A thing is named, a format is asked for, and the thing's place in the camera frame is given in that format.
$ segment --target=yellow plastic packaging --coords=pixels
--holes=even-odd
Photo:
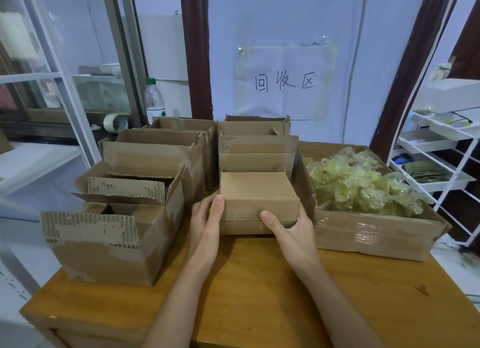
[[[402,174],[378,172],[381,165],[369,150],[346,147],[329,159],[304,161],[319,205],[333,199],[336,210],[412,217],[422,213],[422,201],[429,202]]]

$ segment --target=plastic water bottle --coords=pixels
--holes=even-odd
[[[154,116],[166,116],[167,114],[163,96],[156,86],[157,81],[154,78],[147,78],[146,82],[145,110],[147,111],[148,124],[152,124]]]

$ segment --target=packing tape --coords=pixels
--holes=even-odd
[[[128,119],[125,114],[112,113],[103,119],[103,127],[112,134],[128,129]]]

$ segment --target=green cloth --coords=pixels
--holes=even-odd
[[[403,169],[420,184],[443,182],[450,179],[447,170],[434,161],[415,161],[404,163]]]

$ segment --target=fingernail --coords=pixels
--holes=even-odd
[[[223,204],[223,201],[224,201],[223,196],[222,195],[217,195],[213,199],[213,204]]]

